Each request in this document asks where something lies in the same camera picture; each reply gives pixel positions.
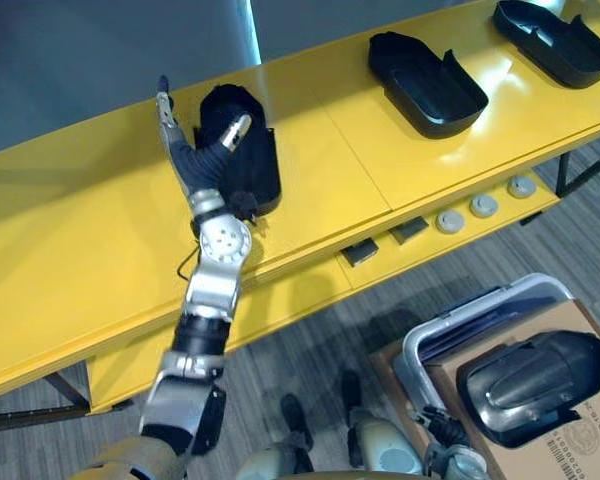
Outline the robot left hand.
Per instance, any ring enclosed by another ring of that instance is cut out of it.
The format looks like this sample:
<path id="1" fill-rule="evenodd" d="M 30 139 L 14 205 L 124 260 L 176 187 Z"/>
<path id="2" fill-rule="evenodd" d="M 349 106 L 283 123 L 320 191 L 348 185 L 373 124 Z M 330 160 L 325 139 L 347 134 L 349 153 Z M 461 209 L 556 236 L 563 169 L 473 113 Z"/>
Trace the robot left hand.
<path id="1" fill-rule="evenodd" d="M 169 80 L 164 74 L 158 77 L 155 100 L 162 143 L 185 197 L 198 191 L 217 189 L 229 159 L 251 127 L 252 117 L 241 113 L 214 143 L 194 149 L 174 117 Z"/>

